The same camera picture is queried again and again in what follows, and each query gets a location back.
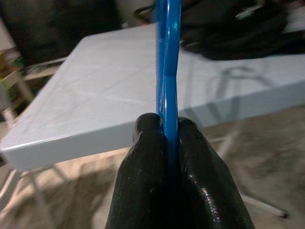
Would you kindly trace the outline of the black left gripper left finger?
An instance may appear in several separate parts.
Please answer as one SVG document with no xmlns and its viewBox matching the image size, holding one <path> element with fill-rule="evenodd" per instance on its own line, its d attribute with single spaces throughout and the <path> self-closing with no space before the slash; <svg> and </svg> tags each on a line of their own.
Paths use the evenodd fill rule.
<svg viewBox="0 0 305 229">
<path fill-rule="evenodd" d="M 166 228 L 166 162 L 162 120 L 156 113 L 142 114 L 118 170 L 107 229 Z"/>
</svg>

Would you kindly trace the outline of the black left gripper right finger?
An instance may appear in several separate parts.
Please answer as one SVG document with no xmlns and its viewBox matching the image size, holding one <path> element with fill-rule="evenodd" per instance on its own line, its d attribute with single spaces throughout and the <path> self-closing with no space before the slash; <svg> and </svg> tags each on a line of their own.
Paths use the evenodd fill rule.
<svg viewBox="0 0 305 229">
<path fill-rule="evenodd" d="M 228 166 L 195 122 L 186 117 L 179 118 L 178 152 L 182 228 L 253 229 Z"/>
</svg>

